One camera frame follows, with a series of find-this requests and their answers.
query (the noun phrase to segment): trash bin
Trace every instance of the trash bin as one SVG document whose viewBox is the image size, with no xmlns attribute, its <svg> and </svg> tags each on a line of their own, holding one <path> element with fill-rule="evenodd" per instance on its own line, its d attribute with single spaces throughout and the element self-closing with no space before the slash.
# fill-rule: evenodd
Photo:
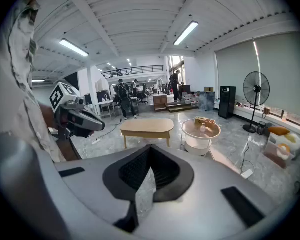
<svg viewBox="0 0 300 240">
<path fill-rule="evenodd" d="M 259 135 L 262 135 L 262 134 L 264 134 L 265 128 L 266 128 L 266 123 L 260 121 L 259 124 L 258 124 L 258 129 L 256 130 L 256 132 L 257 132 Z"/>
</svg>

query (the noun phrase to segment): gray floor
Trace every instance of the gray floor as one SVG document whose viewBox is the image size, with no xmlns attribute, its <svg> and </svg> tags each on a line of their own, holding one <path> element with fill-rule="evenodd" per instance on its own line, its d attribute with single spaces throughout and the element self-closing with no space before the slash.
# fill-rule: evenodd
<svg viewBox="0 0 300 240">
<path fill-rule="evenodd" d="M 199 109 L 179 113 L 169 113 L 168 111 L 157 113 L 150 111 L 141 112 L 138 118 L 168 118 L 173 120 L 174 129 L 170 133 L 170 147 L 180 149 L 182 133 L 181 123 L 185 120 L 193 119 L 196 116 L 207 117 L 216 121 L 221 128 L 221 134 L 217 140 L 212 143 L 212 147 L 225 156 L 232 166 L 234 165 L 239 168 L 240 162 L 243 159 L 243 153 L 247 148 L 248 133 L 242 128 L 243 125 L 246 124 L 245 121 L 236 117 L 226 120 L 219 117 L 218 112 L 215 110 L 205 112 Z M 120 131 L 120 125 L 116 127 L 120 122 L 119 110 L 117 110 L 117 117 L 115 119 L 110 120 L 110 118 L 104 118 L 104 121 L 105 129 L 103 131 L 95 132 L 90 138 L 84 139 L 72 137 L 72 141 L 82 158 L 86 159 L 106 156 L 124 149 L 124 138 Z M 92 142 L 99 139 L 99 137 L 101 137 L 101 141 L 92 144 Z M 157 144 L 159 147 L 167 146 L 165 139 L 127 137 L 126 141 L 128 148 L 142 147 L 147 144 Z M 278 205 L 280 205 L 284 201 L 290 199 L 297 191 L 295 185 L 296 182 L 300 183 L 300 155 L 296 160 L 292 161 L 286 169 L 282 169 L 263 155 L 266 143 L 267 138 L 265 136 L 260 136 L 256 133 L 250 134 L 249 150 L 245 154 L 245 159 L 252 162 L 253 165 L 249 162 L 245 162 L 243 171 L 245 172 L 248 169 L 252 169 L 254 173 L 248 180 L 259 186 L 272 197 Z M 152 207 L 152 197 L 155 191 L 156 185 L 154 175 L 153 172 L 150 171 L 136 194 L 137 210 L 140 221 L 142 221 L 142 219 L 150 212 Z"/>
</svg>

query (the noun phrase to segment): white round table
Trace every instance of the white round table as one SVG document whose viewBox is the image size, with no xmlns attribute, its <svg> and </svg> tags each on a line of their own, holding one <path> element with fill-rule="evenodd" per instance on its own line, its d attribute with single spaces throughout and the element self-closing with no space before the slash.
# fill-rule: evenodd
<svg viewBox="0 0 300 240">
<path fill-rule="evenodd" d="M 213 127 L 205 128 L 205 131 L 200 131 L 202 124 L 196 124 L 195 119 L 189 119 L 181 124 L 182 134 L 181 134 L 181 145 L 184 137 L 184 147 L 185 149 L 193 155 L 204 156 L 210 150 L 212 145 L 212 140 L 217 138 L 221 129 L 216 123 Z"/>
</svg>

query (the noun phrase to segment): stairs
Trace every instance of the stairs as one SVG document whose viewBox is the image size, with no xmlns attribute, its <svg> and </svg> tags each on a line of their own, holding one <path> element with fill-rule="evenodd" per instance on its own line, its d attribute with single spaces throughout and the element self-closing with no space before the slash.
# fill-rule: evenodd
<svg viewBox="0 0 300 240">
<path fill-rule="evenodd" d="M 170 113 L 182 112 L 187 110 L 195 110 L 198 109 L 198 106 L 192 106 L 191 104 L 185 104 L 184 102 L 173 102 L 168 103 L 168 111 Z"/>
</svg>

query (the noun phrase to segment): railing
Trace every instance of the railing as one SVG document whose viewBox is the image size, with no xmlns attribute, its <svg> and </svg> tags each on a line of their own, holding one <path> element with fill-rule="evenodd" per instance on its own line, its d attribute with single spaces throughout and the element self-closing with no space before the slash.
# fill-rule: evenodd
<svg viewBox="0 0 300 240">
<path fill-rule="evenodd" d="M 107 72 L 103 72 L 102 75 L 106 79 L 113 78 L 114 76 L 128 76 L 142 73 L 152 73 L 152 72 L 163 72 L 164 65 L 153 65 L 153 66 L 136 66 L 136 67 L 128 67 L 122 69 L 115 69 Z"/>
</svg>

